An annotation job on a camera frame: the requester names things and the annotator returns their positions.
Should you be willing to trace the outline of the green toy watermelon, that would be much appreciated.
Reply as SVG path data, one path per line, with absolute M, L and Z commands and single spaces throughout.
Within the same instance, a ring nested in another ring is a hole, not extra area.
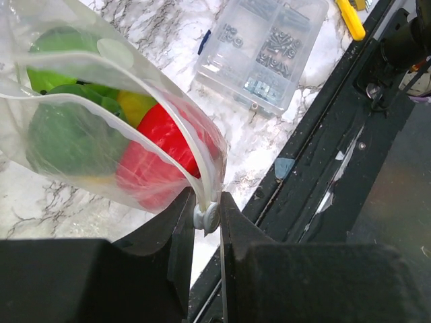
M 30 54 L 84 51 L 97 53 L 97 42 L 102 37 L 82 28 L 59 26 L 41 34 L 31 45 Z M 60 85 L 84 85 L 97 94 L 117 100 L 119 90 L 84 79 L 84 66 L 72 58 L 45 62 L 39 67 L 27 66 L 28 79 L 35 92 L 46 93 Z

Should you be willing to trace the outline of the green bell pepper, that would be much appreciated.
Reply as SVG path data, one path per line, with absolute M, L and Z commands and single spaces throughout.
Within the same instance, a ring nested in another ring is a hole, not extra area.
M 41 103 L 29 124 L 26 159 L 38 173 L 105 177 L 115 173 L 128 144 L 80 104 Z

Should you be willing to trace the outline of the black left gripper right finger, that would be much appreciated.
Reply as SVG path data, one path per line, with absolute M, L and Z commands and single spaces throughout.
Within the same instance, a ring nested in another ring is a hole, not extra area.
M 225 322 L 429 322 L 406 262 L 380 244 L 276 242 L 220 201 Z

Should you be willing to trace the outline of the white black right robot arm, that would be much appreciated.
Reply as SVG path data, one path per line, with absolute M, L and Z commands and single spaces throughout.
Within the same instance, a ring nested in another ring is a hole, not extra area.
M 416 14 L 383 42 L 383 56 L 395 69 L 409 69 L 430 56 L 430 0 L 416 1 Z

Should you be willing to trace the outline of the yellow toy lemon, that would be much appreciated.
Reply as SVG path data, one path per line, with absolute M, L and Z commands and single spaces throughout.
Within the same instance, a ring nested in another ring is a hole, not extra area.
M 157 104 L 151 96 L 128 91 L 120 91 L 117 102 L 123 109 L 127 122 L 135 129 L 147 112 Z

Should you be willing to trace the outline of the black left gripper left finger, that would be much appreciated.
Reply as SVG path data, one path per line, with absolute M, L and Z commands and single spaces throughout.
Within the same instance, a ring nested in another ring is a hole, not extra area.
M 2 322 L 186 322 L 196 197 L 123 238 L 3 240 Z

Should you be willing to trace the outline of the clear zip top bag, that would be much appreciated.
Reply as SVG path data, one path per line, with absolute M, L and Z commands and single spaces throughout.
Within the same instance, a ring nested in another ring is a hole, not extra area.
M 30 54 L 34 41 L 59 26 L 101 36 L 97 53 Z M 84 85 L 60 85 L 40 93 L 27 66 L 72 58 L 83 78 L 119 91 L 153 97 L 157 104 L 135 129 L 120 104 Z M 102 117 L 129 140 L 115 173 L 105 177 L 35 172 L 26 159 L 28 128 L 38 105 L 72 102 Z M 184 190 L 196 196 L 195 228 L 215 231 L 226 171 L 226 142 L 210 118 L 174 82 L 146 59 L 107 21 L 79 1 L 1 2 L 1 151 L 33 172 L 158 214 Z

